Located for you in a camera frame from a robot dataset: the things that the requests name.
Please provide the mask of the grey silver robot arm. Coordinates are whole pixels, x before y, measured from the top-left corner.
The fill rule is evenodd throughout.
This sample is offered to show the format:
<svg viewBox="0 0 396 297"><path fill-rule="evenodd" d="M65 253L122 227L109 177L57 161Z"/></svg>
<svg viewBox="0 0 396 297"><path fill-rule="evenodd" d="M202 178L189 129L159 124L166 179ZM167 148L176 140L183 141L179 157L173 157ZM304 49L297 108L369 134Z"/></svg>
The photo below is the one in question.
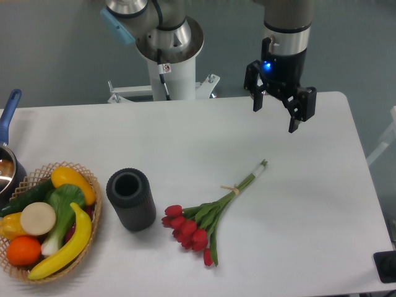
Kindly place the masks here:
<svg viewBox="0 0 396 297"><path fill-rule="evenodd" d="M314 87L302 87L312 1L262 1L264 37L260 59L247 65L244 88L253 109L268 94L280 100L291 119L289 132L310 119L316 108ZM153 99L194 100L212 88L196 84L196 56L204 45L200 25L185 12L184 1L107 1L100 15L120 43L135 43L145 58Z"/></svg>

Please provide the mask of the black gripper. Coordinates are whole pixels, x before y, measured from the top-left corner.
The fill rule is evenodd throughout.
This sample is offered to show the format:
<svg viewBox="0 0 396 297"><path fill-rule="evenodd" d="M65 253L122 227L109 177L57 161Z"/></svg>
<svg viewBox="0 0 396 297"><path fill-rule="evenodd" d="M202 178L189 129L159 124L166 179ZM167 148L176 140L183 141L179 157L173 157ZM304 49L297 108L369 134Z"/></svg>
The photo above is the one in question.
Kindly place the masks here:
<svg viewBox="0 0 396 297"><path fill-rule="evenodd" d="M255 60L246 66L244 89L253 99L253 111L263 105L263 92L285 100L285 108L291 116L289 133L298 129L300 122L306 122L315 115L317 89L299 87L307 50L293 55L277 55L270 52L271 39L262 40L261 63ZM264 85L258 85L259 78Z"/></svg>

